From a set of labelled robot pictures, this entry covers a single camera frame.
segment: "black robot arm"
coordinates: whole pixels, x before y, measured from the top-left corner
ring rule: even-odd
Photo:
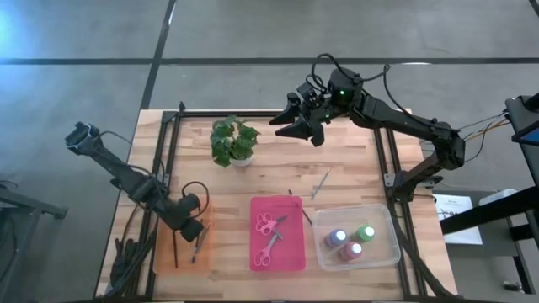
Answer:
[[[101,140],[99,130],[90,124],[78,122],[76,129],[66,137],[69,150],[77,155],[91,157],[101,167],[114,176],[110,182],[124,190],[129,199],[148,211],[154,211],[173,231],[180,231],[182,237],[192,242],[204,226],[191,216],[190,212],[200,209],[200,201],[194,194],[187,194],[179,201],[172,201],[164,184],[154,176],[134,170],[110,152]]]
[[[435,152],[431,156],[410,171],[395,174],[391,195],[397,202],[411,201],[416,186],[441,169],[452,170],[464,164],[465,142],[458,130],[436,119],[428,120],[390,108],[367,93],[356,75],[340,67],[332,72],[327,91],[317,93],[306,82],[297,89],[303,101],[297,94],[289,93],[286,108],[270,124],[291,124],[275,134],[311,138],[314,146],[320,146],[324,142],[323,123],[329,124],[336,117],[348,115],[359,127],[373,130],[384,127],[432,142]]]

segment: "white paper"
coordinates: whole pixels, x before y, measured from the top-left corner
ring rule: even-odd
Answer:
[[[473,208],[470,197],[454,196],[447,194],[435,194],[436,210],[438,211],[438,220],[444,220],[453,215],[460,214],[463,211]],[[481,234],[477,226],[468,228],[464,231],[453,232],[444,235],[444,240],[448,244],[475,244],[482,245]]]

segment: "black stand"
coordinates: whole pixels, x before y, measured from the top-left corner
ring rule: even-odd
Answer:
[[[41,202],[36,199],[26,197],[22,194],[14,193],[5,189],[0,185],[0,202],[4,202],[17,207],[17,210],[22,210],[28,213],[28,221],[24,227],[24,233],[20,237],[19,243],[15,248],[15,254],[13,255],[13,261],[9,264],[8,272],[6,273],[5,281],[0,289],[0,302],[3,302],[5,295],[7,294],[11,285],[11,280],[14,274],[19,269],[21,259],[24,253],[28,249],[32,236],[34,235],[37,222],[40,219],[41,214],[51,214],[56,219],[63,219],[66,216],[67,208],[56,207],[54,205]]]

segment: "pink tray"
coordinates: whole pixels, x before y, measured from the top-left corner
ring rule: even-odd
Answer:
[[[271,249],[271,263],[254,265],[254,255],[265,248],[274,235],[256,231],[256,216],[268,213],[273,220],[287,215],[275,227],[283,236]],[[254,197],[251,199],[250,267],[253,271],[299,271],[305,268],[305,243],[303,239],[302,199],[296,196]]]

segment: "white pot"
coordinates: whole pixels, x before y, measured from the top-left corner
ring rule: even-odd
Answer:
[[[236,160],[236,159],[230,158],[230,163],[237,167],[246,167],[247,165],[249,165],[249,163],[251,163],[251,158],[252,157],[248,157],[247,159],[243,159],[243,160]]]

